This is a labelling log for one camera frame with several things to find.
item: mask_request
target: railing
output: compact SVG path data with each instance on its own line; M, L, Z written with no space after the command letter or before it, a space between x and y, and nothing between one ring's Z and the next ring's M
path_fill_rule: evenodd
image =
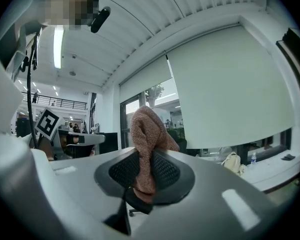
M27 93L22 92L22 94L23 94L23 101L27 102L28 101ZM61 98L56 98L56 97L49 97L49 96L44 96L44 95L38 95L36 97L36 100L34 100L33 93L31 94L31 102L39 104L39 105L76 109L76 110L86 110L86 108L87 108L87 103L85 103L85 102L61 99Z

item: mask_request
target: window shade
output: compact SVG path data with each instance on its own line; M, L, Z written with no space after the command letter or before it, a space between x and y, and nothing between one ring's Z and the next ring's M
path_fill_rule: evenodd
M243 27L192 40L168 58L188 149L250 143L294 125L279 69Z
M162 56L133 75L120 86L120 103L171 79L166 56Z

